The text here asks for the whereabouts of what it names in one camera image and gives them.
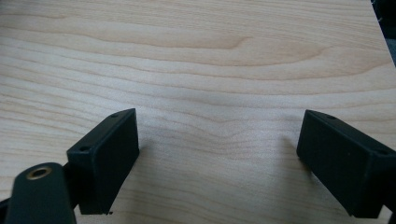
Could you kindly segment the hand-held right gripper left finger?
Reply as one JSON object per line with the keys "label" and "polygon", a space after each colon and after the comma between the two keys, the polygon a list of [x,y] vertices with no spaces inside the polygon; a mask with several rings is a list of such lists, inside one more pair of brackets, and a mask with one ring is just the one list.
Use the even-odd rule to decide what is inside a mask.
{"label": "hand-held right gripper left finger", "polygon": [[71,202],[83,215],[109,214],[139,156],[136,111],[116,112],[67,150]]}

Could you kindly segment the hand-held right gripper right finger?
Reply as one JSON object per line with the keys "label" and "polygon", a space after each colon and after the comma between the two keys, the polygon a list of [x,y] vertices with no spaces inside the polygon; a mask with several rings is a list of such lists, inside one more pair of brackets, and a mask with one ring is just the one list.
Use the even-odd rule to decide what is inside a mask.
{"label": "hand-held right gripper right finger", "polygon": [[297,155],[347,213],[396,218],[396,151],[331,115],[304,112]]}

